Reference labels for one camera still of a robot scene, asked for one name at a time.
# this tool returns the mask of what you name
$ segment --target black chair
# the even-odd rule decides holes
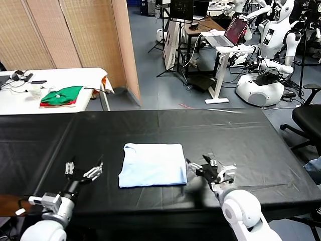
[[[292,119],[303,131],[299,131],[288,124],[281,125],[280,129],[289,129],[308,139],[308,141],[292,147],[292,150],[311,145],[316,147],[318,154],[321,156],[321,104],[311,104],[321,87],[316,84],[307,84],[304,89],[312,90],[312,94],[302,106],[292,112]]]

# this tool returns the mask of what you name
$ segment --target floor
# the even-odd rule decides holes
[[[141,106],[135,104],[129,97],[126,90],[117,89],[115,95],[109,95],[109,103],[112,110],[148,110],[148,109],[183,109],[183,108],[245,108],[252,106],[243,102],[235,94],[233,88],[222,88],[221,97],[227,97],[230,103],[206,105],[205,99],[210,98],[210,95],[201,93],[195,89],[186,90],[179,76],[173,73],[167,73],[160,78],[156,76],[165,70],[164,62],[162,60],[162,52],[159,50],[152,50],[147,53],[155,44],[156,30],[161,28],[162,21],[156,22],[154,17],[141,16],[138,8],[129,8],[129,18],[131,25],[132,40],[134,45],[134,53],[136,59],[136,67],[139,79],[139,86],[141,92],[142,104]],[[213,69],[215,52],[211,48],[204,48],[199,55],[196,54],[194,58],[200,57],[198,66],[200,69]],[[304,84],[317,83],[321,84],[319,78],[321,69],[319,66],[305,67],[304,69]],[[232,81],[237,77],[236,74],[227,74],[225,81]],[[300,68],[297,67],[292,77],[293,81],[299,82]],[[309,91],[305,91],[304,98],[307,98]],[[313,103],[321,103],[321,94],[319,94]],[[295,107],[298,102],[291,103],[281,101],[276,106],[279,107]],[[90,101],[87,111],[99,111],[101,109],[100,100]],[[288,123],[296,126],[291,119],[292,109],[276,109],[263,110],[264,114],[270,120],[275,129],[282,135],[284,140],[291,146],[303,141],[302,138],[293,133],[283,132],[279,129],[280,124]],[[317,157],[316,150],[311,148],[304,148],[296,153],[302,164]],[[282,240],[297,240],[309,241],[314,240],[312,233],[308,226],[296,223],[289,220],[273,221],[271,227],[276,230],[281,236]]]

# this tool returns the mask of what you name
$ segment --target folded shirt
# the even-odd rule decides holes
[[[119,187],[187,184],[181,144],[133,144],[124,146],[125,158]]]

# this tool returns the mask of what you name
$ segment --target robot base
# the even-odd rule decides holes
[[[237,83],[237,95],[245,102],[259,107],[277,104],[282,98],[284,86],[280,82],[258,85],[254,81],[259,78],[259,73],[243,75]]]

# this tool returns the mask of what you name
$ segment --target power cord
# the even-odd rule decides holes
[[[197,38],[197,40],[196,40],[196,42],[195,42],[195,46],[194,46],[194,50],[193,50],[192,56],[190,57],[190,60],[188,61],[188,63],[183,66],[183,68],[185,68],[187,65],[189,65],[190,62],[192,61],[192,58],[193,58],[193,56],[194,56],[194,52],[195,52],[195,49],[196,49],[196,45],[197,45],[198,40],[199,40],[199,38],[200,38],[201,36],[202,36],[202,34],[200,34],[200,35],[198,36],[198,38]]]
[[[223,81],[223,83],[225,83],[225,84],[236,84],[236,86],[222,86],[222,88],[227,88],[227,89],[234,89],[234,88],[236,88],[237,87],[237,83],[233,83],[235,80],[237,80],[237,78],[239,78],[240,77],[240,75],[241,74],[243,74],[244,72],[243,72],[244,70],[242,70],[242,72],[240,72],[237,76],[236,76],[236,78],[235,79],[233,79],[232,81],[230,81],[230,82],[225,82],[225,81]]]
[[[96,89],[96,88],[84,88],[84,89],[94,89],[94,90],[97,90],[97,91],[104,92],[105,94],[110,94],[110,93],[107,92],[107,91],[103,91],[103,90],[101,90],[101,89]]]
[[[280,108],[271,108],[271,109],[268,109],[268,108],[264,108],[264,107],[261,107],[261,109],[265,109],[265,110],[276,110],[276,109],[295,109],[296,107],[280,107]]]
[[[4,236],[2,236],[0,239],[3,239],[3,238],[7,238],[8,240],[10,240],[10,241],[13,241],[4,231],[2,231],[1,229],[0,229],[0,232],[4,235]]]

